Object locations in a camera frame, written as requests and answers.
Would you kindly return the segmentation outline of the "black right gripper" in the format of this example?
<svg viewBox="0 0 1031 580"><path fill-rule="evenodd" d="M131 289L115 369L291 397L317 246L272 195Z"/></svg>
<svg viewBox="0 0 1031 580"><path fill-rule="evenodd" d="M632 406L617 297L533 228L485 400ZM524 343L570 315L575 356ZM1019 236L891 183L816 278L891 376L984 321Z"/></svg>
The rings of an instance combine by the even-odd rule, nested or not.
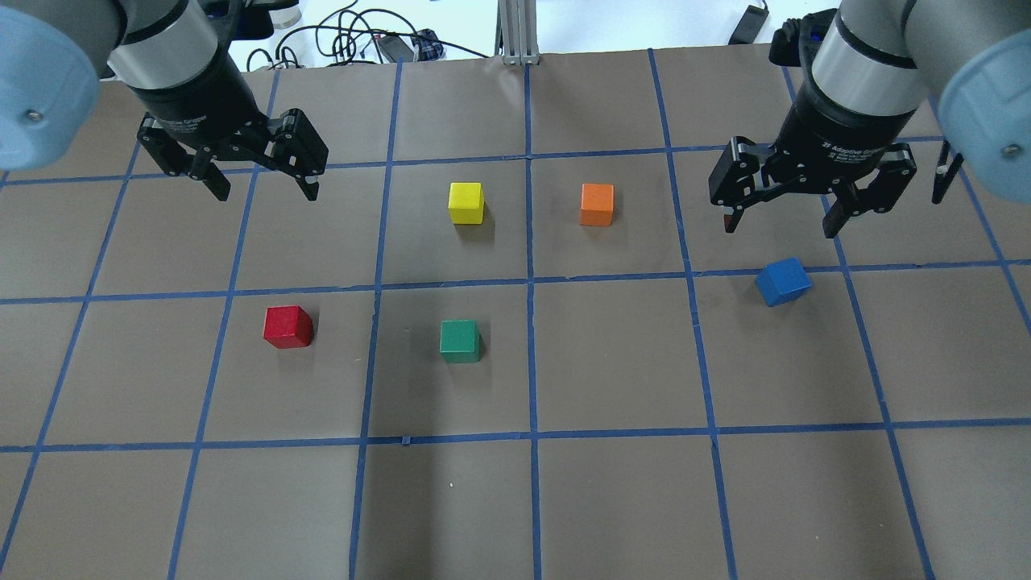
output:
<svg viewBox="0 0 1031 580"><path fill-rule="evenodd" d="M836 238L862 214L890 212L917 173L909 144L894 143L913 115L846 113L841 122L814 104L794 103L773 147L732 137L708 176L708 198L724 209L724 231L733 234L745 210L772 201L774 183L793 183L795 193L828 190L834 202L822 218L825 238ZM870 183L858 187L855 180L874 168Z"/></svg>

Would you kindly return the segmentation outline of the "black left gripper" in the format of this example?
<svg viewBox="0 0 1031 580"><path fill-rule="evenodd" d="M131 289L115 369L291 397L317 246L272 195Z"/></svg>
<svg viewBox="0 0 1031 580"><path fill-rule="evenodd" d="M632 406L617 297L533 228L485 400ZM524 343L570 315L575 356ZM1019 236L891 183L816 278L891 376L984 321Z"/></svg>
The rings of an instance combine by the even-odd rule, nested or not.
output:
<svg viewBox="0 0 1031 580"><path fill-rule="evenodd" d="M306 201L319 198L329 149L313 122L300 109L269 122L234 66L209 66L181 86L136 89L135 95L147 111L137 140L165 175L187 176L217 201L228 201L230 182L212 155L258 163L290 176Z"/></svg>

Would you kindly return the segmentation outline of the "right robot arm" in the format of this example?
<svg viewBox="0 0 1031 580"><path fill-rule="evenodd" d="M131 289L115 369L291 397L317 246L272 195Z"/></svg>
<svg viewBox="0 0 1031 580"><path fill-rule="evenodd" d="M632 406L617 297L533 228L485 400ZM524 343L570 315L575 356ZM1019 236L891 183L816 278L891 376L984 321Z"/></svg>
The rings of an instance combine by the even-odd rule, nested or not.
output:
<svg viewBox="0 0 1031 580"><path fill-rule="evenodd" d="M803 78L778 136L733 137L708 177L727 234L785 194L832 198L826 238L890 212L917 172L898 136L923 102L943 137L932 202L968 165L991 194L1028 203L1029 19L1027 1L843 1L789 19L768 58Z"/></svg>

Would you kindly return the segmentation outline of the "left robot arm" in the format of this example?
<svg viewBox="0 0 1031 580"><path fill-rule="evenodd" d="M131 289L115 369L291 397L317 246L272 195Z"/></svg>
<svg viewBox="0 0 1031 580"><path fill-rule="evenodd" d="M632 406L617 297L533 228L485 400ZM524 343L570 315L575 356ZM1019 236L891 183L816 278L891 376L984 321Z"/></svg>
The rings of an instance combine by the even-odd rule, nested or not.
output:
<svg viewBox="0 0 1031 580"><path fill-rule="evenodd" d="M250 162L319 195L329 150L299 109L263 113L230 44L262 39L288 1L4 1L3 170L62 158L113 74L143 103L140 146L165 175L227 201L218 162Z"/></svg>

